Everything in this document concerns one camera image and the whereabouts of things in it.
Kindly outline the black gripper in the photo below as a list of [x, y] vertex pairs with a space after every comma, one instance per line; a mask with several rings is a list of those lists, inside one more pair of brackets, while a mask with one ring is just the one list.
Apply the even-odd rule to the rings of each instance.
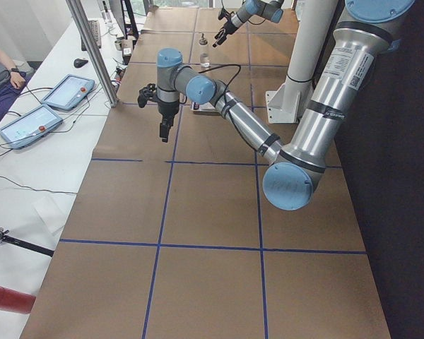
[[169, 139], [170, 129], [174, 124], [175, 115], [179, 112], [179, 100], [174, 102], [160, 101], [158, 111], [162, 115], [162, 121], [159, 126], [159, 137], [163, 143]]
[[214, 38], [216, 39], [216, 41], [213, 43], [214, 48], [222, 45], [227, 40], [228, 35], [232, 35], [234, 32], [237, 31], [238, 28], [242, 26], [242, 21], [240, 20], [237, 13], [228, 12], [227, 10], [222, 8], [218, 15], [218, 19], [222, 20], [224, 18], [226, 19], [226, 22], [214, 36]]

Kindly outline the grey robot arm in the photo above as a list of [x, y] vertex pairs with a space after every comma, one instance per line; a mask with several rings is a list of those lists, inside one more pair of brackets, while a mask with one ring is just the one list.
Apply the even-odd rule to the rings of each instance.
[[259, 16], [273, 23], [279, 23], [283, 16], [283, 1], [243, 1], [236, 12], [228, 12], [224, 6], [220, 10], [218, 19], [226, 19], [222, 28], [215, 35], [213, 47], [217, 47], [227, 40], [228, 35], [234, 34], [241, 26], [248, 22], [252, 16]]
[[397, 47], [397, 33], [412, 1], [346, 1], [338, 18], [335, 1], [308, 1], [285, 83], [267, 97], [271, 123], [295, 122], [288, 144], [221, 81], [200, 74], [174, 48], [157, 56], [152, 90], [167, 140], [179, 98], [209, 103], [258, 154], [269, 161], [263, 191], [282, 210], [306, 206], [325, 169], [325, 156], [367, 72], [379, 54]]

